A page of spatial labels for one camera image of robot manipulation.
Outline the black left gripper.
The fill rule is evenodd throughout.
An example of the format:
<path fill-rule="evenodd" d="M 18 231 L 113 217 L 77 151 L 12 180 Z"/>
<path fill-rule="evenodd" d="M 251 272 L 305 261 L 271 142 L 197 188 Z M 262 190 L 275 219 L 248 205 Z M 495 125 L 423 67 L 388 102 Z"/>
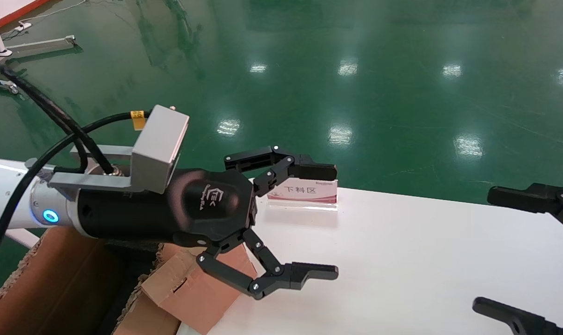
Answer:
<path fill-rule="evenodd" d="M 230 154 L 224 157 L 224 164 L 224 172 L 177 169 L 162 194 L 82 189 L 77 198 L 80 227 L 94 238 L 210 246 L 198 255 L 199 267 L 255 300 L 276 290 L 302 290 L 309 279 L 336 280 L 337 266 L 281 264 L 249 227 L 256 216 L 254 195 L 263 197 L 289 178 L 333 181 L 337 166 L 279 146 Z M 241 174 L 264 168 L 267 170 L 256 176 L 253 184 Z M 241 244 L 265 269 L 262 276 L 252 278 L 216 259 Z"/>

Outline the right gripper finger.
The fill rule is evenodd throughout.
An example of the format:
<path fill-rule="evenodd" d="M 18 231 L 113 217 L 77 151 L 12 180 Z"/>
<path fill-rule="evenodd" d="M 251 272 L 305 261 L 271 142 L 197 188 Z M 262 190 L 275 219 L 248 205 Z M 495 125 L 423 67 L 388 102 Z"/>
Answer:
<path fill-rule="evenodd" d="M 563 335 L 563 327 L 560 328 L 542 316 L 492 299 L 477 297 L 472 309 L 478 314 L 503 322 L 514 335 Z"/>
<path fill-rule="evenodd" d="M 531 184 L 527 189 L 495 186 L 490 188 L 488 204 L 530 213 L 547 213 L 563 224 L 563 187 Z"/>

